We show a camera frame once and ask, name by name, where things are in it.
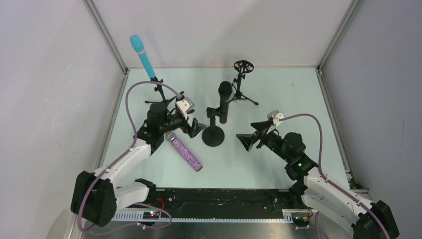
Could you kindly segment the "black round base mic stand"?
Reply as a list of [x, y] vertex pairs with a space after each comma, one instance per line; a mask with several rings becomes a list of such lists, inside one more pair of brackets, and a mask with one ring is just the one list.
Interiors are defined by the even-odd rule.
[[210, 119], [210, 125], [206, 127], [202, 133], [203, 143], [209, 147], [217, 147], [221, 145], [225, 139], [224, 131], [216, 125], [216, 117], [221, 116], [219, 108], [206, 109], [207, 118]]

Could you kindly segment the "small black tripod stand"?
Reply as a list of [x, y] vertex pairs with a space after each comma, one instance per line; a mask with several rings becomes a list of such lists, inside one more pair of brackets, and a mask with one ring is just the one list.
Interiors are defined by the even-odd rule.
[[170, 99], [166, 99], [165, 98], [165, 95], [164, 95], [164, 92], [163, 92], [163, 88], [162, 88], [162, 84], [163, 84], [163, 80], [158, 80], [156, 77], [154, 77], [154, 78], [151, 78], [150, 79], [150, 81], [151, 82], [158, 82], [159, 83], [159, 85], [156, 85], [155, 87], [154, 87], [154, 91], [156, 91], [156, 92], [159, 92], [159, 94], [160, 94], [160, 96], [161, 96], [161, 98], [162, 98], [162, 103], [164, 103], [167, 107], [169, 106], [169, 104], [174, 100], [174, 99], [176, 99], [176, 100], [180, 100], [180, 99], [184, 99], [185, 97], [183, 96], [183, 91], [181, 91], [180, 92], [180, 95], [181, 95], [181, 97], [180, 98], [178, 98], [177, 96], [174, 96], [174, 97], [172, 97], [172, 98], [170, 98]]

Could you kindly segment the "black microphone orange end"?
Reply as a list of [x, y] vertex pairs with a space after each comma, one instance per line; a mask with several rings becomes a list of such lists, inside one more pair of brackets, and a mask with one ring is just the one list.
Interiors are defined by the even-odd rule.
[[218, 88], [218, 93], [220, 97], [219, 104], [219, 122], [221, 124], [226, 124], [228, 116], [228, 108], [230, 97], [232, 95], [232, 85], [229, 81], [223, 81], [220, 83]]

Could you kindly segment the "blue microphone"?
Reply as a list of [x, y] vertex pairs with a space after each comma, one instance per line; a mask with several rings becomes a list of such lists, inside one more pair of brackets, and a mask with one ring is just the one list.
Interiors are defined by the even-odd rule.
[[130, 36], [129, 40], [130, 40], [132, 48], [138, 55], [148, 77], [150, 79], [156, 78], [156, 74], [146, 54], [145, 47], [141, 38], [135, 34], [135, 35]]

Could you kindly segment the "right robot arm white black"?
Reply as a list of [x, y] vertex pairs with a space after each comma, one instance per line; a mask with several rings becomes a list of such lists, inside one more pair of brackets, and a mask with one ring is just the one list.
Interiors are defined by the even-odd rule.
[[247, 151], [255, 145], [267, 147], [286, 161], [285, 170], [295, 182], [290, 191], [302, 202], [337, 223], [354, 239], [396, 239], [399, 229], [390, 207], [379, 200], [374, 203], [347, 189], [327, 174], [305, 154], [306, 146], [299, 133], [277, 134], [269, 121], [254, 122], [252, 134], [237, 134]]

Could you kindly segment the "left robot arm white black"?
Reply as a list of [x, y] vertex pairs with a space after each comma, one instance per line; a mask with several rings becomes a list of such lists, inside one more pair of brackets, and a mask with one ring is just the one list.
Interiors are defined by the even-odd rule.
[[197, 119], [188, 123], [188, 115], [194, 111], [194, 103], [188, 97], [176, 100], [175, 109], [175, 113], [170, 114], [166, 103], [152, 103], [144, 124], [121, 156], [94, 172], [81, 172], [76, 179], [71, 212], [104, 227], [117, 211], [146, 201], [153, 183], [141, 179], [120, 187], [119, 182], [160, 147], [166, 133], [181, 129], [193, 138], [206, 127]]

